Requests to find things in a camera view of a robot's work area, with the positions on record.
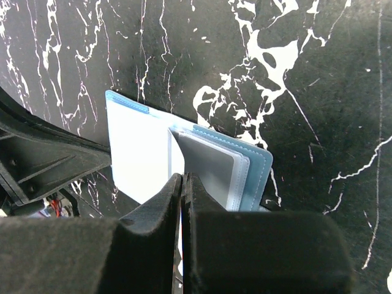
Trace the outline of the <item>blue leather card holder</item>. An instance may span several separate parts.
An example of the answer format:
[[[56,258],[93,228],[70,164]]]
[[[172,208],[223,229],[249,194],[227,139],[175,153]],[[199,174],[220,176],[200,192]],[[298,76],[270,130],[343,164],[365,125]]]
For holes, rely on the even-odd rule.
[[[174,174],[195,173],[229,211],[256,211],[270,173],[269,151],[140,104],[105,93],[115,186],[145,203]]]

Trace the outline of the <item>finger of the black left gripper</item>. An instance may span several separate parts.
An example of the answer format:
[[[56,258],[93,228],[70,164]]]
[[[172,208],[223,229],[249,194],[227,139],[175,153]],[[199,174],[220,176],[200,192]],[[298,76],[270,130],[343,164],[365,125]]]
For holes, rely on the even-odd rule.
[[[32,135],[43,139],[55,139],[63,143],[81,148],[91,148],[99,152],[109,153],[107,146],[74,135],[57,127],[38,116],[32,115],[27,109],[16,102],[1,88],[1,129],[9,132]]]
[[[47,197],[110,164],[110,153],[1,129],[1,187],[16,205]]]

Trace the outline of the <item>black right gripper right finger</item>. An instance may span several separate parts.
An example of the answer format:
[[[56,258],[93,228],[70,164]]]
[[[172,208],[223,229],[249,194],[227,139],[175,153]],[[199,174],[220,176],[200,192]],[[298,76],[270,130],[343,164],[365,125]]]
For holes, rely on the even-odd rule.
[[[309,212],[227,211],[188,173],[182,190],[184,293],[351,293],[336,223]]]

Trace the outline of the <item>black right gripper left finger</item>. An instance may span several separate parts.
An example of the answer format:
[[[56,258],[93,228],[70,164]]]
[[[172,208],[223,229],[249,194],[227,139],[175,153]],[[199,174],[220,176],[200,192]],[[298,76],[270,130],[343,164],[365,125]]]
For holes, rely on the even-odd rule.
[[[182,177],[123,219],[1,219],[2,293],[171,293]]]

